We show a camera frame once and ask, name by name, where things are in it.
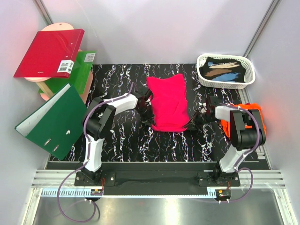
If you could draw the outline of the magenta pink t shirt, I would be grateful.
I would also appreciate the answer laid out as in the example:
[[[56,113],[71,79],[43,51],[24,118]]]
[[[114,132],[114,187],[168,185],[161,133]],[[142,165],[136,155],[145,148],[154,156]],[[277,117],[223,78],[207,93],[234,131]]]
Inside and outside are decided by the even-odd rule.
[[[152,129],[157,132],[184,132],[184,126],[190,120],[184,76],[176,74],[169,78],[148,77],[147,86],[153,93]]]

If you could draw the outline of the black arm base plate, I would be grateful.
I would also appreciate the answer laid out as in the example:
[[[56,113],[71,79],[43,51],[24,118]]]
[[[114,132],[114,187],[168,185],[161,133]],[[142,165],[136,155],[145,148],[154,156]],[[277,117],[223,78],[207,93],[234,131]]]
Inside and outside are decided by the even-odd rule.
[[[102,181],[105,187],[136,183],[187,183],[200,187],[239,187],[240,178],[237,173],[220,180],[214,179],[212,171],[102,171],[90,180],[83,172],[77,172],[75,186],[99,186]]]

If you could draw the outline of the white plastic basket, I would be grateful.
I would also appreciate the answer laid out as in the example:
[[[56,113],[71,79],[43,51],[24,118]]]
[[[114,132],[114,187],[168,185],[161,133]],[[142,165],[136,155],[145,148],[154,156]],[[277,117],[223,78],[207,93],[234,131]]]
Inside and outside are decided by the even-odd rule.
[[[241,90],[255,81],[252,62],[242,56],[205,53],[197,58],[196,70],[205,87]]]

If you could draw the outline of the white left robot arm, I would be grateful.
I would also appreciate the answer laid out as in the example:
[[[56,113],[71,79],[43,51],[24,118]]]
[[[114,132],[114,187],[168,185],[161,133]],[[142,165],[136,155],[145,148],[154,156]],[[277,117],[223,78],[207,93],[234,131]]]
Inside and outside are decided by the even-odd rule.
[[[147,89],[144,94],[133,91],[111,99],[93,99],[82,120],[86,155],[81,172],[90,185],[95,186],[101,181],[103,142],[112,129],[114,117],[127,110],[136,110],[141,122],[152,126],[154,114],[150,101],[153,98],[152,91]]]

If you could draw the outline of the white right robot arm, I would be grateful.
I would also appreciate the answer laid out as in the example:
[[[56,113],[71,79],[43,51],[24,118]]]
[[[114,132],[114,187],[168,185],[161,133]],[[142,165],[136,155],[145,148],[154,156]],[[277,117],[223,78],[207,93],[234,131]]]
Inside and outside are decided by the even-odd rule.
[[[229,122],[231,145],[212,173],[214,183],[219,186],[225,185],[234,177],[242,161],[266,141],[263,120],[258,109],[225,104],[217,97],[206,98],[205,104],[183,128],[200,130],[205,124],[222,120]]]

